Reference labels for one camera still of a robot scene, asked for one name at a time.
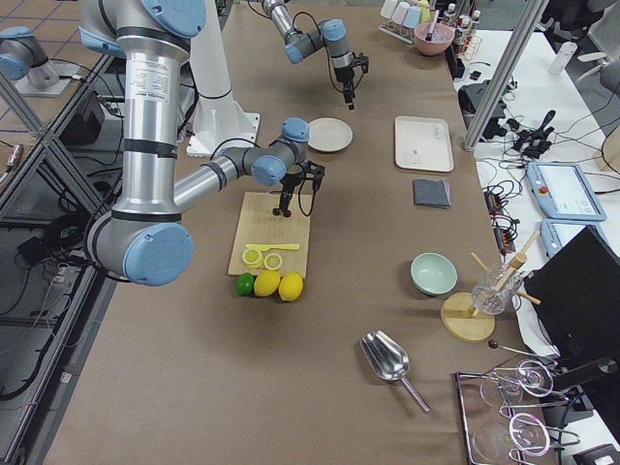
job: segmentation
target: black monitor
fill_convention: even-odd
[[[568,369],[602,357],[620,363],[620,259],[587,227],[526,280],[528,294],[561,364]],[[620,441],[620,374],[581,386]]]

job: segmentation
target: white table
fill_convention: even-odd
[[[469,79],[473,71],[480,71],[481,76],[478,82],[491,78],[499,62],[502,53],[511,37],[512,32],[508,31],[478,31],[481,38],[480,48],[471,63],[465,63],[466,70],[463,78],[456,79],[454,84],[458,88],[464,84],[474,83]],[[588,136],[580,139],[581,142],[600,147],[603,144],[605,135],[599,129],[599,124],[590,114],[590,109],[585,105],[581,96],[573,85],[566,72],[559,75],[551,75],[547,72],[554,53],[544,38],[543,34],[535,33],[532,35],[528,46],[525,48],[513,73],[513,79],[517,81],[517,88],[512,92],[514,99],[507,102],[507,116],[515,117],[520,123],[529,127],[539,127],[544,116],[550,109],[555,109],[556,115],[551,121],[557,132],[564,132],[569,129],[566,138],[579,139],[583,135],[592,132]],[[572,128],[573,123],[583,117]],[[603,172],[597,167],[593,157],[599,156],[600,152],[576,141],[562,141],[558,137],[557,142],[541,156],[542,162],[577,162],[581,168],[587,172]],[[495,138],[490,143],[479,143],[474,152],[478,162],[480,184],[486,186],[496,184],[504,179],[512,179],[503,169],[499,168],[498,159],[501,158],[506,148],[512,146],[510,143],[504,145],[502,138]],[[524,170],[512,172],[517,178],[524,175]],[[618,188],[618,180],[608,177],[601,177],[588,174],[587,178],[595,191],[606,191]],[[522,181],[523,194],[511,199],[507,210],[511,217],[518,218],[518,238],[515,247],[518,250],[528,239],[530,234],[539,227],[540,221],[544,218],[535,200],[530,185],[526,179]],[[616,254],[620,254],[620,193],[599,196],[607,220],[601,226],[608,240],[610,247]],[[548,260],[545,254],[541,239],[535,243],[528,251],[528,262],[523,269],[531,270],[541,268]],[[541,336],[536,314],[532,305],[523,301],[521,308],[517,312],[519,325],[524,342],[539,354],[551,354],[553,349],[549,347]],[[588,450],[600,444],[613,444],[617,450],[620,446],[609,433],[599,415],[591,418],[576,421],[570,426],[571,431],[581,435],[581,443],[578,446],[569,447],[564,452],[564,463],[574,463],[570,456],[581,450]]]

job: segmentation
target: silver scoop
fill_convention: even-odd
[[[418,402],[421,410],[425,414],[430,412],[428,404],[405,377],[409,372],[409,357],[402,347],[381,330],[369,332],[361,338],[359,344],[379,378],[386,381],[400,381]]]

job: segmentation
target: bowl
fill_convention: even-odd
[[[421,254],[411,263],[411,278],[423,293],[441,295],[456,285],[456,268],[443,255]]]
[[[430,22],[418,24],[414,29],[414,45],[422,55],[434,56],[439,55],[442,51],[450,46],[454,40],[454,29],[447,27],[445,24],[435,24],[433,31],[433,41],[426,40],[426,33],[430,27]]]

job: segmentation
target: chair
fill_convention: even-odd
[[[551,24],[546,27],[544,35],[557,51],[556,43],[567,41],[579,42],[588,34],[590,26],[603,17],[605,8],[618,0],[549,0],[542,13],[542,23]],[[569,39],[555,34],[556,27],[571,34]]]

